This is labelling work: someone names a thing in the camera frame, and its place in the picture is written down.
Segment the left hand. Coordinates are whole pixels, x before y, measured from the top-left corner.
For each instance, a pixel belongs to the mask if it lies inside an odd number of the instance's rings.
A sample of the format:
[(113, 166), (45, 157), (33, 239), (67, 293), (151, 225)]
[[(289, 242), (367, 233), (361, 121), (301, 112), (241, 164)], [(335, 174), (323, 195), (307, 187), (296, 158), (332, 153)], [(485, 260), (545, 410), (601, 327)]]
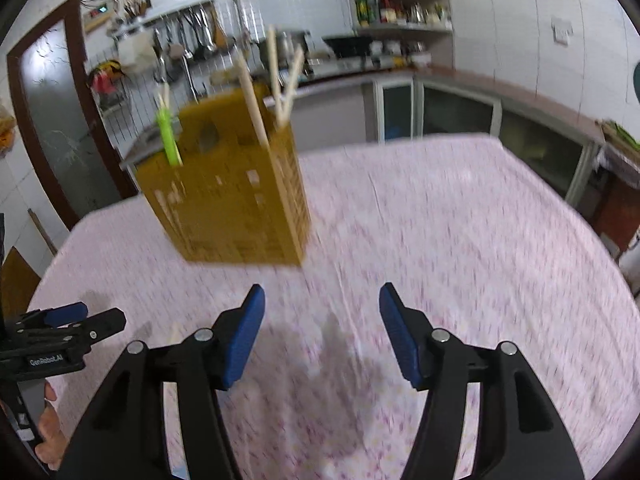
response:
[(35, 453), (53, 471), (60, 468), (67, 446), (67, 439), (63, 434), (58, 413), (53, 406), (56, 400), (58, 397), (54, 389), (48, 382), (45, 382), (44, 410), (38, 422), (38, 431), (42, 442), (35, 447)]

